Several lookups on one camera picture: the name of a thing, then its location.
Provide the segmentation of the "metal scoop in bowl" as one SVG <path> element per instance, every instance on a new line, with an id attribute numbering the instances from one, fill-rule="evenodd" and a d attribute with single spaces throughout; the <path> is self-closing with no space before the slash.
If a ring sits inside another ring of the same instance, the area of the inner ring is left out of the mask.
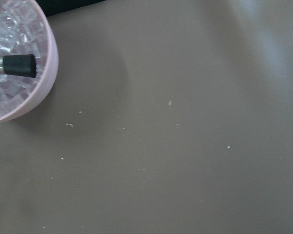
<path id="1" fill-rule="evenodd" d="M 33 54 L 0 56 L 0 75 L 35 78 L 37 63 Z"/>

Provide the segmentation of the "pink bowl with ice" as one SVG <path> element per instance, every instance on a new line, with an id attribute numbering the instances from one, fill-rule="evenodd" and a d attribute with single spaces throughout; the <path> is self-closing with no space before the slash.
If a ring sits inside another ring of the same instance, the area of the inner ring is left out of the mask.
<path id="1" fill-rule="evenodd" d="M 0 123 L 37 107 L 51 91 L 58 49 L 35 0 L 0 0 Z"/>

